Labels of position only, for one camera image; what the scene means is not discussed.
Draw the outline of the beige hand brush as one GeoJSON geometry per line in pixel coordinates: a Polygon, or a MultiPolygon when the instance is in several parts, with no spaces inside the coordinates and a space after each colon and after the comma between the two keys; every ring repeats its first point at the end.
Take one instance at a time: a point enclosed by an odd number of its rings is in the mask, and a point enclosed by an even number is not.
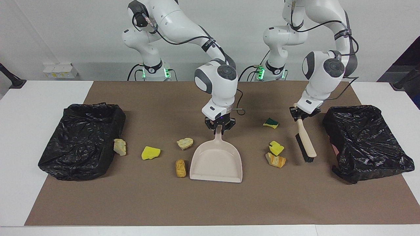
{"type": "Polygon", "coordinates": [[[304,128],[303,119],[301,116],[298,116],[296,123],[298,127],[298,134],[295,136],[296,140],[299,144],[305,162],[311,163],[317,156],[316,151],[312,145],[306,129],[304,128]]]}

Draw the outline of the pale beige piece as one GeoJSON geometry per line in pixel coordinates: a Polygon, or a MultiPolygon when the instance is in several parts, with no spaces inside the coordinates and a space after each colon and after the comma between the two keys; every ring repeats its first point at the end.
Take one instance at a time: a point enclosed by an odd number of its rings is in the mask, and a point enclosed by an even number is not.
{"type": "Polygon", "coordinates": [[[177,145],[182,149],[188,149],[193,145],[194,141],[192,138],[184,138],[177,141],[177,145]]]}

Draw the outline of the beige plastic dustpan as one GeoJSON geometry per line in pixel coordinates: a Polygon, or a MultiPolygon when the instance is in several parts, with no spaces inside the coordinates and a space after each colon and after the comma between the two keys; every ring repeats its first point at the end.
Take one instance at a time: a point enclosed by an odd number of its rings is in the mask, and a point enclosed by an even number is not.
{"type": "Polygon", "coordinates": [[[215,138],[195,150],[189,177],[192,180],[241,183],[242,159],[232,144],[222,140],[222,126],[217,126],[215,138]]]}

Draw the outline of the bent yellow sponge piece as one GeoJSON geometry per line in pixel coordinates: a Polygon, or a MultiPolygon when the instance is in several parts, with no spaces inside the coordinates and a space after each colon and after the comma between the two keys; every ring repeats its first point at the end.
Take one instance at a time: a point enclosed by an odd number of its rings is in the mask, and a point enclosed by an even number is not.
{"type": "Polygon", "coordinates": [[[279,156],[279,154],[284,150],[284,146],[276,141],[271,141],[269,143],[269,150],[273,155],[279,156]]]}

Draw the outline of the orange striped sponge piece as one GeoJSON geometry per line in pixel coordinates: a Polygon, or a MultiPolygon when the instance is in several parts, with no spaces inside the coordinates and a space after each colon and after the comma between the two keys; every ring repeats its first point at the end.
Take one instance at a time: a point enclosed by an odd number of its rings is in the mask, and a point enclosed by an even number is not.
{"type": "Polygon", "coordinates": [[[267,162],[270,166],[277,167],[277,168],[282,168],[287,161],[285,157],[276,156],[272,154],[271,152],[266,153],[265,158],[267,159],[267,162]]]}

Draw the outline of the brown oval sponge piece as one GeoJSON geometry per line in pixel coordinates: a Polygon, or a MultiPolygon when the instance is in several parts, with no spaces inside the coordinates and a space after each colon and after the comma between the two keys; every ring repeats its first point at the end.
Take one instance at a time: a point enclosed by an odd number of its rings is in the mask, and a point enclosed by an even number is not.
{"type": "Polygon", "coordinates": [[[178,178],[184,178],[187,175],[185,161],[179,159],[175,163],[176,175],[178,178]]]}

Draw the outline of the yellow sponge block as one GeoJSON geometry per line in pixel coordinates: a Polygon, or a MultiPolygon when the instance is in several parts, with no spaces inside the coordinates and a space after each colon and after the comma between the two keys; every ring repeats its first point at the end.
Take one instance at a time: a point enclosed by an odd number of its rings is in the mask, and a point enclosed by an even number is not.
{"type": "Polygon", "coordinates": [[[141,153],[142,160],[151,160],[156,157],[159,157],[161,149],[146,146],[141,153]]]}

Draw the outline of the pale striped sponge chip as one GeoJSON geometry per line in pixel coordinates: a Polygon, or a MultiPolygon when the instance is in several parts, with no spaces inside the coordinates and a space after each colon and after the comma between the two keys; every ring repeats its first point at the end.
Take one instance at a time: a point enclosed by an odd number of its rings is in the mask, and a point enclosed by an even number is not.
{"type": "Polygon", "coordinates": [[[123,139],[114,139],[114,151],[120,156],[125,156],[126,142],[123,139]]]}

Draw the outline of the black bag-lined trash bin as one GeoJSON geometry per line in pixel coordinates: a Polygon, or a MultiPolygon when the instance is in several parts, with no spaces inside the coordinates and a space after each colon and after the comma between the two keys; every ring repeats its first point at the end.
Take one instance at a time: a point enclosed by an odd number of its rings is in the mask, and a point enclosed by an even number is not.
{"type": "Polygon", "coordinates": [[[330,107],[323,126],[337,149],[337,165],[332,171],[350,184],[415,170],[414,160],[375,106],[330,107]]]}
{"type": "Polygon", "coordinates": [[[38,168],[63,181],[86,181],[107,173],[126,115],[118,105],[72,104],[64,109],[38,161],[38,168]]]}

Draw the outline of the brown table mat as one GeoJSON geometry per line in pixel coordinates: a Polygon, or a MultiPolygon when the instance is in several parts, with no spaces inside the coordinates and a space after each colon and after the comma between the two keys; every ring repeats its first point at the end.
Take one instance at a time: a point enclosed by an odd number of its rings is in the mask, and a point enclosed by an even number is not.
{"type": "Polygon", "coordinates": [[[191,163],[197,146],[214,138],[201,108],[209,95],[193,82],[94,82],[87,104],[117,104],[126,114],[127,155],[91,181],[48,176],[26,226],[193,226],[292,224],[420,224],[420,205],[402,175],[348,184],[331,167],[336,156],[322,121],[327,108],[306,119],[317,157],[303,160],[289,113],[306,82],[241,82],[245,116],[223,140],[240,152],[240,184],[177,178],[175,162],[191,163]],[[263,126],[271,118],[276,129],[263,126]],[[177,141],[192,138],[182,150],[177,141]],[[265,154],[276,141],[287,159],[270,166],[265,154]],[[146,147],[159,157],[142,160],[146,147]]]}

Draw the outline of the black stand base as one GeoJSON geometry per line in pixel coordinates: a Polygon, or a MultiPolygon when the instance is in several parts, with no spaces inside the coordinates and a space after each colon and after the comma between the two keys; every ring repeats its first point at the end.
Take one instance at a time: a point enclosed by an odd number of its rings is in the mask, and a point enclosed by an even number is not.
{"type": "Polygon", "coordinates": [[[11,86],[9,89],[20,89],[27,82],[27,80],[20,79],[18,76],[14,75],[12,72],[6,69],[2,63],[0,63],[0,71],[11,81],[11,86]]]}
{"type": "Polygon", "coordinates": [[[404,85],[408,82],[411,82],[414,79],[420,78],[420,63],[418,63],[414,69],[412,69],[407,75],[405,75],[401,80],[398,82],[390,82],[390,86],[395,91],[405,91],[404,85]]]}

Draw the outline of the dark background panel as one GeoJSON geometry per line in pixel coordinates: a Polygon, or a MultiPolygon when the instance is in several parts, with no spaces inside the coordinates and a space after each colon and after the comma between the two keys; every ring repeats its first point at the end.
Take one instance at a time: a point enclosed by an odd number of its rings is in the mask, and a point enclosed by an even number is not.
{"type": "Polygon", "coordinates": [[[396,59],[377,82],[397,82],[420,63],[420,36],[396,59]]]}

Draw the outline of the white power socket box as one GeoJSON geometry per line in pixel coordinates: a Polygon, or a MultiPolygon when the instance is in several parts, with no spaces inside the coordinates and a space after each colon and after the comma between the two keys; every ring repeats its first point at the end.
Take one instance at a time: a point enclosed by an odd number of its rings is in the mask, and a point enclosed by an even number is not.
{"type": "Polygon", "coordinates": [[[43,73],[48,79],[76,79],[79,76],[72,63],[44,64],[43,73]]]}

